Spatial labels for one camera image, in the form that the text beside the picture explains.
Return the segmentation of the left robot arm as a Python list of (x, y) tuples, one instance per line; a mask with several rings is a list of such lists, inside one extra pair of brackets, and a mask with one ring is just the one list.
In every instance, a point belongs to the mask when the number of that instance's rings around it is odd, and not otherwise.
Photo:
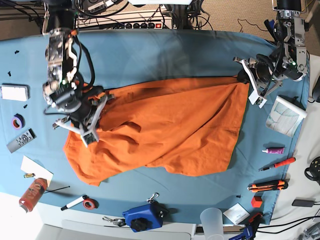
[(299, 0), (274, 0), (275, 21), (264, 22), (274, 39), (275, 50), (270, 55), (257, 54), (254, 58), (233, 61), (242, 65), (237, 80), (250, 84), (252, 92), (249, 102), (262, 108), (267, 96), (282, 87), (283, 80), (301, 81), (308, 73), (305, 30), (308, 24), (301, 17), (302, 5)]

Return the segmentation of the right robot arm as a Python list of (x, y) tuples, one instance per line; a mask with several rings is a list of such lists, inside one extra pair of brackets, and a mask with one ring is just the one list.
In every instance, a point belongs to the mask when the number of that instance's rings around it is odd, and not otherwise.
[(78, 134), (85, 146), (98, 142), (98, 123), (107, 101), (114, 98), (100, 85), (95, 86), (95, 70), (88, 49), (80, 42), (76, 20), (81, 10), (74, 0), (44, 1), (43, 35), (49, 42), (45, 50), (47, 81), (42, 94), (49, 107), (63, 118), (61, 127)]

